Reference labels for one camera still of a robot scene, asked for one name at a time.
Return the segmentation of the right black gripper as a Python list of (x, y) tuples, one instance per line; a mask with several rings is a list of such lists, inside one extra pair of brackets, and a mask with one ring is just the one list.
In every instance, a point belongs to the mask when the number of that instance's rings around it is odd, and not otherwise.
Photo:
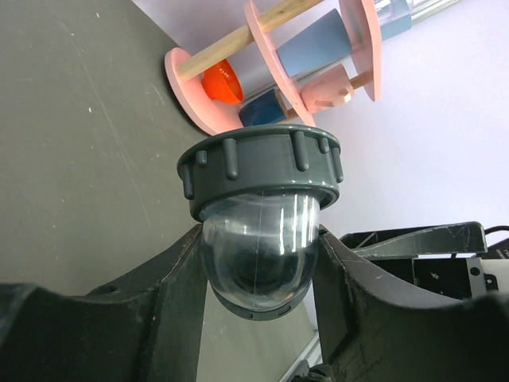
[(484, 227), (475, 221), (350, 233), (340, 241), (384, 271), (435, 294), (508, 293), (508, 260), (484, 254)]

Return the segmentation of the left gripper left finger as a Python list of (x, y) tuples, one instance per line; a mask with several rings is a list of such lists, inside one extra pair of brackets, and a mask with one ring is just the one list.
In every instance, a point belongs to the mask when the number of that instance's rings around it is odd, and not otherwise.
[(4, 381), (194, 381), (207, 279), (195, 226), (83, 296), (1, 286)]

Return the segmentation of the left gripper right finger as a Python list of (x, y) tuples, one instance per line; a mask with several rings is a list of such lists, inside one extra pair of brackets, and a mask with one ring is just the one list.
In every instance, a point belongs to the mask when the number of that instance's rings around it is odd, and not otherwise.
[(327, 229), (313, 276), (334, 381), (505, 381), (508, 293), (435, 294), (384, 271)]

